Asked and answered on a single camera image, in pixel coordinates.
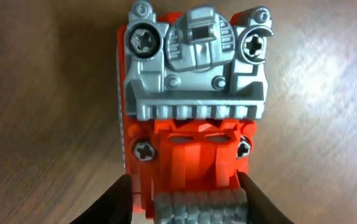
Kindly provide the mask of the red fire truck grey top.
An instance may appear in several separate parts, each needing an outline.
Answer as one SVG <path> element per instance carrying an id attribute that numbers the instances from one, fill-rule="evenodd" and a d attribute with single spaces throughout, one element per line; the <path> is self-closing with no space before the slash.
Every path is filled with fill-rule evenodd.
<path id="1" fill-rule="evenodd" d="M 155 223 L 249 223 L 249 169 L 268 83 L 264 6 L 158 16 L 136 1 L 117 34 L 119 119 L 133 211 Z"/>

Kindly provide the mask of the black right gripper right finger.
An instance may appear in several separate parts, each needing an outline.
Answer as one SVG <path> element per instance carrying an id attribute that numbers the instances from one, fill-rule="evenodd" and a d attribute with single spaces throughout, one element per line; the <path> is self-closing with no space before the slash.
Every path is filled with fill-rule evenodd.
<path id="1" fill-rule="evenodd" d="M 293 224 L 246 173 L 238 172 L 237 175 L 249 203 L 248 221 L 252 224 Z"/>

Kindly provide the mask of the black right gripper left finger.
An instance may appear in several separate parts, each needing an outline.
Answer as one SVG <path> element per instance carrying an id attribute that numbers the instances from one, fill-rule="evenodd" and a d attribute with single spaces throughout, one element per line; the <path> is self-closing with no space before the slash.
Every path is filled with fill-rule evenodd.
<path id="1" fill-rule="evenodd" d="M 70 224 L 130 224 L 132 214 L 131 177 L 124 174 Z"/>

